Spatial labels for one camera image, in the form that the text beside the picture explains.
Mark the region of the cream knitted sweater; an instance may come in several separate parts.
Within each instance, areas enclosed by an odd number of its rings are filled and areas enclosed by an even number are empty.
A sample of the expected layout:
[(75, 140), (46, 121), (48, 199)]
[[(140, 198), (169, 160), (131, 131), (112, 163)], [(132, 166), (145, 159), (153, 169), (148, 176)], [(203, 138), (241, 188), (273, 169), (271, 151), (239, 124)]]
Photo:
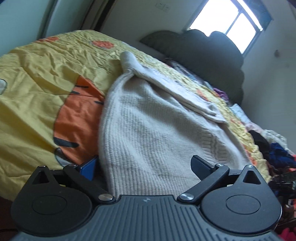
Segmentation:
[(120, 195), (174, 195), (200, 181), (191, 158), (243, 169), (245, 149), (213, 103), (120, 55), (99, 125), (99, 158), (108, 190)]

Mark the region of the pile of mixed clothes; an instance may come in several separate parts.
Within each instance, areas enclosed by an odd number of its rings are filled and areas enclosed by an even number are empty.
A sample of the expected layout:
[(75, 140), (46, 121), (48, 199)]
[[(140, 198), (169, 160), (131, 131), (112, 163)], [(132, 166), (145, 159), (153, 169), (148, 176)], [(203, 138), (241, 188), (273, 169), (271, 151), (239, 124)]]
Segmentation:
[(266, 161), (271, 177), (268, 186), (282, 207), (276, 233), (283, 240), (295, 240), (295, 154), (287, 148), (287, 140), (280, 134), (252, 123), (246, 125), (246, 129)]

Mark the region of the purple garment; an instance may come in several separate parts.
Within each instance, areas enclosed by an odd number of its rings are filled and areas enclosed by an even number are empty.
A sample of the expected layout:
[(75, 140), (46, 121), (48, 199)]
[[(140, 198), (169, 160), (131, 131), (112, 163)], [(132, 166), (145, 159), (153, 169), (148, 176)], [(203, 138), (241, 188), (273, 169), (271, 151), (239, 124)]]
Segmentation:
[(220, 97), (220, 98), (222, 98), (225, 102), (229, 102), (229, 97), (228, 97), (228, 95), (227, 95), (227, 93), (226, 92), (224, 92), (224, 91), (222, 91), (222, 90), (220, 90), (220, 89), (218, 89), (218, 88), (213, 88), (213, 90), (218, 94), (218, 96)]

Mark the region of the yellow quilt with orange patches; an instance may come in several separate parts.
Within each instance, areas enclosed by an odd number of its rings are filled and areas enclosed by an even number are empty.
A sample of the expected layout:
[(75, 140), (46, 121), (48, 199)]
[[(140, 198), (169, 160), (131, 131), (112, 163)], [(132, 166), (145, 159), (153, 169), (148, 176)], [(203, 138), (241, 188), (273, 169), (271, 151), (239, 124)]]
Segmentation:
[(123, 73), (123, 52), (215, 104), (249, 164), (271, 179), (251, 134), (215, 92), (125, 42), (84, 30), (39, 39), (1, 57), (1, 197), (14, 200), (38, 166), (61, 169), (99, 158), (100, 120)]

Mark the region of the dark green padded headboard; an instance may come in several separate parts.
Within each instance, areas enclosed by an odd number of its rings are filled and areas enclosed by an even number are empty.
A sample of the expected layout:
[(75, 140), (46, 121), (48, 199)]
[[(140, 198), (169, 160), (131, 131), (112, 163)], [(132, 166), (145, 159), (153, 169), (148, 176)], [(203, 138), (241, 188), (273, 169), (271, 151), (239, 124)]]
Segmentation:
[(181, 64), (212, 87), (226, 92), (232, 103), (242, 103), (244, 58), (224, 33), (214, 31), (206, 36), (199, 30), (182, 34), (156, 31), (140, 42)]

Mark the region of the window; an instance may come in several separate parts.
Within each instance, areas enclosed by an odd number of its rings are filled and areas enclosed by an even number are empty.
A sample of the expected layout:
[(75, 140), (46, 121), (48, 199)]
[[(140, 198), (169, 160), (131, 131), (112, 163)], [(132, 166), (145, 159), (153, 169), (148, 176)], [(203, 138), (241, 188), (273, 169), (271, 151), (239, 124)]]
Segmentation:
[(208, 0), (202, 2), (187, 29), (207, 37), (221, 32), (246, 55), (272, 20), (263, 1)]

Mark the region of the white wall socket plate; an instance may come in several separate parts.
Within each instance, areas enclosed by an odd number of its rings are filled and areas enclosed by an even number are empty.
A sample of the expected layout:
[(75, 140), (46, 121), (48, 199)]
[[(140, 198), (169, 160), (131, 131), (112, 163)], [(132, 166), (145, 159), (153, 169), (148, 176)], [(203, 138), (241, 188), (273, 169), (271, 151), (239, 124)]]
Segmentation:
[(171, 6), (165, 3), (156, 3), (155, 7), (166, 13), (171, 9)]

